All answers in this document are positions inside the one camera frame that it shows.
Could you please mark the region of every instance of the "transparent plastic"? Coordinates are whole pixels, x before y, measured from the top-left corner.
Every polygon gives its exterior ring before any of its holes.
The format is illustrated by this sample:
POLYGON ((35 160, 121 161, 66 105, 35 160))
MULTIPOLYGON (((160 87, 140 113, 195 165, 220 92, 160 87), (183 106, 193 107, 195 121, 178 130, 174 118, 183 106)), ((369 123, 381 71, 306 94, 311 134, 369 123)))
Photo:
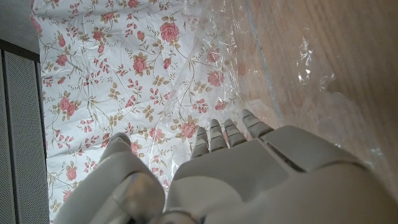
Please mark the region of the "transparent plastic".
MULTIPOLYGON (((273 128, 291 124, 342 147, 397 193, 396 180, 359 108, 343 94, 328 91, 335 73, 305 21, 296 20, 294 12, 272 20, 280 17, 278 11, 253 13, 256 5, 249 1, 183 3, 184 28, 194 31, 195 43, 157 124, 175 137, 161 146, 154 141, 150 149, 166 166, 158 176, 166 190, 179 165, 190 158, 196 129, 208 128, 210 119, 223 125, 231 118, 250 138, 240 118, 247 108, 273 128)), ((269 4, 282 7, 280 1, 269 4)), ((148 164, 150 169, 158 165, 148 164)))

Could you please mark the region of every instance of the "floral bedsheet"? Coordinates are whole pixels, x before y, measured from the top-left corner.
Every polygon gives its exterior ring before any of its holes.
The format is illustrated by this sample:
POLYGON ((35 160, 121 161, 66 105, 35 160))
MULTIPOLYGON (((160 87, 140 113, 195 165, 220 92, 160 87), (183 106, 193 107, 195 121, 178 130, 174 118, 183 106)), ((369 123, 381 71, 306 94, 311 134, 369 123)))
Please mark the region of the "floral bedsheet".
POLYGON ((109 138, 168 189, 198 125, 235 116, 235 84, 222 49, 195 41, 183 1, 36 0, 50 220, 97 167, 109 138))

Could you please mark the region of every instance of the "wooden surface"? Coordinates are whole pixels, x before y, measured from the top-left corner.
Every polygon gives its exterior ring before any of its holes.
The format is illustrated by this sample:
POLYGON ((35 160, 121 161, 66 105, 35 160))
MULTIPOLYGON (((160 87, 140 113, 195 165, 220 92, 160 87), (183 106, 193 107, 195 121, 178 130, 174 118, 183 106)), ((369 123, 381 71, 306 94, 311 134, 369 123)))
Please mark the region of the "wooden surface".
POLYGON ((397 196, 398 2, 227 3, 246 99, 270 108, 259 116, 341 144, 397 196))

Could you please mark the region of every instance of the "robotic hand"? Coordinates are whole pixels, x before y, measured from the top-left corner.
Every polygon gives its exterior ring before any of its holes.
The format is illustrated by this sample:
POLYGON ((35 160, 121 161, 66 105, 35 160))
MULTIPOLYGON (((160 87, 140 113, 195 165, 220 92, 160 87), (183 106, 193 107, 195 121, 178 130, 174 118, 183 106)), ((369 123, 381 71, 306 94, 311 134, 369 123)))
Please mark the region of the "robotic hand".
POLYGON ((398 206, 357 158, 293 126, 273 130, 248 110, 247 141, 230 119, 199 128, 191 161, 162 186, 114 135, 55 223, 394 223, 398 206))

